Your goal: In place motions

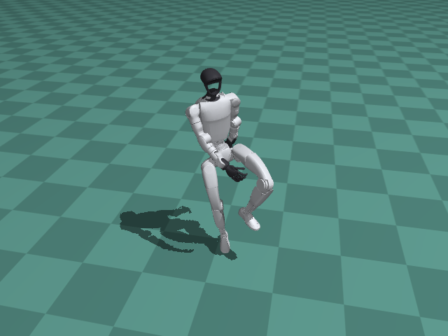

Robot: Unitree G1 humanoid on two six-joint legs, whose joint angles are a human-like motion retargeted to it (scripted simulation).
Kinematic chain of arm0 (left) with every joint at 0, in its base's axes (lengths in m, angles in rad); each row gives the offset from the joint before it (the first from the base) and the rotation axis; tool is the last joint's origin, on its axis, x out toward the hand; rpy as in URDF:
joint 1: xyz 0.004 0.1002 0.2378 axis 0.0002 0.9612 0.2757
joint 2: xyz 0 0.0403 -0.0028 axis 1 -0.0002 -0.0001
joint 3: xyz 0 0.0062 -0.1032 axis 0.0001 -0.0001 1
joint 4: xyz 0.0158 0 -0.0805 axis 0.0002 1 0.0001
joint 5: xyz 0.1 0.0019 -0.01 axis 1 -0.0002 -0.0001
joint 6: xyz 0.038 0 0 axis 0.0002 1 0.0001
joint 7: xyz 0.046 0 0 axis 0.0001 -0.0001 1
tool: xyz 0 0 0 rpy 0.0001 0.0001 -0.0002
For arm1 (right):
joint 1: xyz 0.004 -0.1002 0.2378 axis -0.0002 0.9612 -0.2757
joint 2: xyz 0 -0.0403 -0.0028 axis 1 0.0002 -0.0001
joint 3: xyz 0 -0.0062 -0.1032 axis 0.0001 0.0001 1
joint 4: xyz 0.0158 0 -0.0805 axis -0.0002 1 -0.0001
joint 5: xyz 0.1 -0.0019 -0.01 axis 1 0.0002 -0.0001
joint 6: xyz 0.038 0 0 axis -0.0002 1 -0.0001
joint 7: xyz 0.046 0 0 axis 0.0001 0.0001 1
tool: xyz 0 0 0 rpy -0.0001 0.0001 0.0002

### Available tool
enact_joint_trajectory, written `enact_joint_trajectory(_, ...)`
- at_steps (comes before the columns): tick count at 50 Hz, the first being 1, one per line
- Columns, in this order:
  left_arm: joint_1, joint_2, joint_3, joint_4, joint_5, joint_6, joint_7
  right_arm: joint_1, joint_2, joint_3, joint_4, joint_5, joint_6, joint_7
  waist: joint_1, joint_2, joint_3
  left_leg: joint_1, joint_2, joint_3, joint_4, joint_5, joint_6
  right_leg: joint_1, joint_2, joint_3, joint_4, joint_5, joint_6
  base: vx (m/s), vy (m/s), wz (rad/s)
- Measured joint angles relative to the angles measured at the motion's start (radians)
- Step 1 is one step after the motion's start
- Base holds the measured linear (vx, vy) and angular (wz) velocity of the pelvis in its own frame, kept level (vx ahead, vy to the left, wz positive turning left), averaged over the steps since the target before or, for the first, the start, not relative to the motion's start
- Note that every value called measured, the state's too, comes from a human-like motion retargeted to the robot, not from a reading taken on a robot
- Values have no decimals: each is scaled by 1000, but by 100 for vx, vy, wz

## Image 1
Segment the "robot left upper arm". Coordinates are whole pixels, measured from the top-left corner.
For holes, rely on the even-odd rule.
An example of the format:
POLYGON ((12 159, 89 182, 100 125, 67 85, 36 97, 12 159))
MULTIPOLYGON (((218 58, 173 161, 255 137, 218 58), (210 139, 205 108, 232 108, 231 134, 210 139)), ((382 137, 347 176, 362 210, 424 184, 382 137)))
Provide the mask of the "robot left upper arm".
POLYGON ((242 123, 241 119, 237 116, 237 114, 239 113, 239 105, 241 101, 238 98, 238 96, 233 92, 226 95, 228 96, 231 102, 230 126, 232 128, 236 128, 242 123))

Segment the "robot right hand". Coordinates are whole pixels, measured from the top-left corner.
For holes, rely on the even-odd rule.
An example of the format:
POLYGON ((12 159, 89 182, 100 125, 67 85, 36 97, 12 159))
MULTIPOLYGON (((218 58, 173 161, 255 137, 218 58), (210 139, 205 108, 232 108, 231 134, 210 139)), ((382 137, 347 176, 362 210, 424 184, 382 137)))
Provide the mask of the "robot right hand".
POLYGON ((243 173, 241 173, 238 170, 238 169, 245 170, 245 168, 243 168, 243 167, 242 168, 241 167, 234 167, 233 165, 230 165, 230 163, 226 159, 224 159, 224 158, 221 158, 221 161, 223 163, 225 163, 224 168, 221 168, 221 169, 222 170, 226 170, 227 175, 229 177, 231 177, 234 181, 240 182, 240 181, 243 181, 243 179, 246 178, 247 174, 243 174, 243 173))

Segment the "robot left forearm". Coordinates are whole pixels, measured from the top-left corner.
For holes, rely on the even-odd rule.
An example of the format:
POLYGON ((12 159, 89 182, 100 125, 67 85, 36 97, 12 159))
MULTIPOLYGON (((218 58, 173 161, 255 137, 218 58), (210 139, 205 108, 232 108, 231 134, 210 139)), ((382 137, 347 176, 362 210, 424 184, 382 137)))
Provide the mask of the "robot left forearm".
MULTIPOLYGON (((239 125, 239 126, 240 126, 240 125, 239 125)), ((237 139, 237 137, 238 137, 239 126, 236 127, 236 128, 232 128, 232 127, 230 127, 230 132, 229 132, 229 136, 228 136, 228 139, 230 140, 230 142, 232 142, 233 139, 237 139)))

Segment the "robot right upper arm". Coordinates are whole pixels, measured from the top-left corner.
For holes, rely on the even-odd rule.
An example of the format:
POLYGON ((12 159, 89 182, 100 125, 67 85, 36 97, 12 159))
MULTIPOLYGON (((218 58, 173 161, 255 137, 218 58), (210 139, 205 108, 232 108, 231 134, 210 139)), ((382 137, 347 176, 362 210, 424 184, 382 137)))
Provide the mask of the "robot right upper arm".
POLYGON ((185 110, 185 115, 189 119, 192 130, 195 133, 196 137, 202 137, 205 140, 206 144, 208 144, 211 142, 211 136, 208 133, 204 133, 199 114, 199 103, 193 104, 185 110))

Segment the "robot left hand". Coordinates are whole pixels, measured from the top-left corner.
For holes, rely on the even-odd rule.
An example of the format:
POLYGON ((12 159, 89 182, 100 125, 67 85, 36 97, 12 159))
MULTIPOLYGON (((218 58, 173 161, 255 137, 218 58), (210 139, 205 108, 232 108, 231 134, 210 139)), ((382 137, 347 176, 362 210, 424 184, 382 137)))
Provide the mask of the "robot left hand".
POLYGON ((233 141, 232 142, 230 142, 230 140, 229 139, 227 139, 227 141, 225 141, 225 143, 227 143, 228 144, 228 146, 230 147, 230 148, 232 148, 232 145, 234 144, 234 142, 236 141, 237 139, 233 139, 233 141))

